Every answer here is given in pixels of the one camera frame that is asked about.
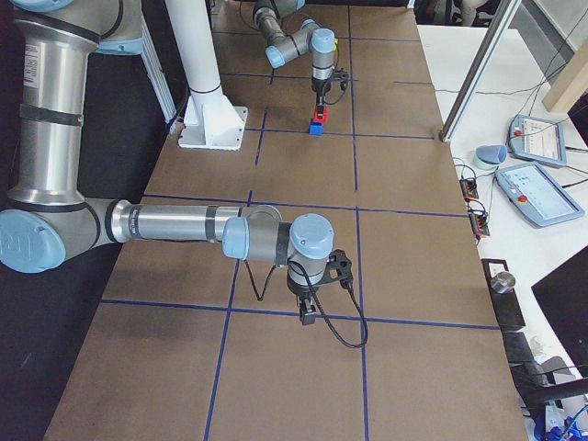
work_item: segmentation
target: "white table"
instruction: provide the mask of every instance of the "white table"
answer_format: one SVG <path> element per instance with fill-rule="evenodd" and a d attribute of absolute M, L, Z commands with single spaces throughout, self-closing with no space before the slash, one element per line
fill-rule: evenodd
<path fill-rule="evenodd" d="M 437 90 L 441 115 L 445 120 L 457 94 L 439 89 L 460 89 L 484 37 L 485 29 L 420 26 L 419 32 L 433 85 Z M 494 53 L 478 91 L 512 92 L 533 87 L 541 80 L 542 72 L 523 39 L 516 30 L 509 29 Z M 545 110 L 541 99 L 548 90 L 549 84 L 541 87 L 532 115 L 554 121 L 567 118 L 565 114 L 552 114 Z M 474 167 L 473 153 L 476 147 L 504 143 L 510 120 L 521 110 L 529 94 L 530 92 L 511 96 L 476 94 L 451 141 L 453 155 Z M 521 113 L 528 115 L 530 101 L 532 99 Z M 586 148 L 571 121 L 565 121 L 563 127 L 567 146 Z M 504 166 L 520 163 L 522 161 L 509 157 Z M 588 170 L 588 154 L 568 152 L 568 164 Z M 488 173 L 475 167 L 474 169 L 479 175 Z M 569 169 L 547 169 L 562 185 L 586 177 Z M 487 208 L 490 205 L 491 187 L 491 177 L 479 180 L 481 201 Z M 584 209 L 588 209 L 588 183 L 571 187 L 568 191 Z M 588 216 L 535 229 L 522 218 L 502 190 L 494 184 L 489 228 L 492 236 L 483 239 L 478 246 L 480 257 L 506 260 L 516 277 L 516 293 L 526 321 L 524 332 L 536 360 L 541 362 L 552 356 L 561 356 L 566 363 L 572 364 L 537 305 L 531 287 L 588 244 Z"/>

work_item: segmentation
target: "person's leg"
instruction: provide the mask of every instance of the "person's leg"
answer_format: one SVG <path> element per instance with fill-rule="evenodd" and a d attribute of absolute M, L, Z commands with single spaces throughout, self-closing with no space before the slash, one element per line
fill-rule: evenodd
<path fill-rule="evenodd" d="M 476 19 L 476 8 L 488 3 L 488 0 L 462 0 L 461 26 L 471 26 Z"/>

